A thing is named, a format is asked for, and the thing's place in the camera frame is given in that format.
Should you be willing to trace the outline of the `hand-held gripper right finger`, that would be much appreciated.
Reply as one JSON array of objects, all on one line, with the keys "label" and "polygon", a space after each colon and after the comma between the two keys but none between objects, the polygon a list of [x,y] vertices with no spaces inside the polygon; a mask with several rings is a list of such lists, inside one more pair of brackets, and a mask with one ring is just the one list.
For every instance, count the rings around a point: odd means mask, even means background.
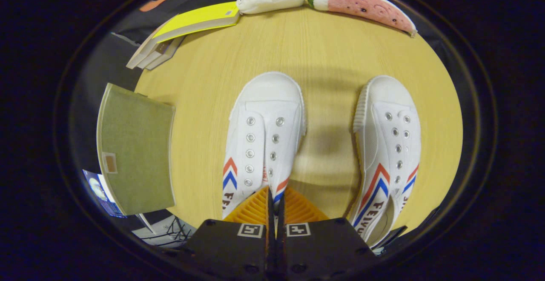
[{"label": "hand-held gripper right finger", "polygon": [[291,187],[282,200],[281,264],[286,281],[355,280],[377,258],[344,217],[329,218]]}]

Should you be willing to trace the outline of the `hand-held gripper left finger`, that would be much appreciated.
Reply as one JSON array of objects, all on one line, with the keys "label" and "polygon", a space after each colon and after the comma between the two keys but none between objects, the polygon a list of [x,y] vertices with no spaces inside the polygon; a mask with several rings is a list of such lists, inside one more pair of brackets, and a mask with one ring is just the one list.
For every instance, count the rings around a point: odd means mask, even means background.
[{"label": "hand-held gripper left finger", "polygon": [[268,281],[270,189],[246,199],[227,220],[207,219],[181,249],[181,263],[206,281]]}]

